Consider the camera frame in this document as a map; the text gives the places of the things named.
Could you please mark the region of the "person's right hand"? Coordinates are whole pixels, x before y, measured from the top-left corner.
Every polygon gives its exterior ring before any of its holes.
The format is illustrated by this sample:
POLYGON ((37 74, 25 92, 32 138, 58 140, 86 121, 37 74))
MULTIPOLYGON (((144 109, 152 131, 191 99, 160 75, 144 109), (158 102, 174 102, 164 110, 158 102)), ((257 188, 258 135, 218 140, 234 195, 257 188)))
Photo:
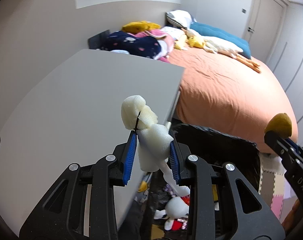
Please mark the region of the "person's right hand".
POLYGON ((289 231, 291 229, 291 227, 293 226, 295 216, 296 216, 296 213, 297 213, 297 210, 298 210, 299 207, 300 207, 300 202, 297 199, 295 201, 291 211, 288 213, 288 215, 286 216, 286 218, 282 222, 282 226, 283 226, 285 231, 289 231))

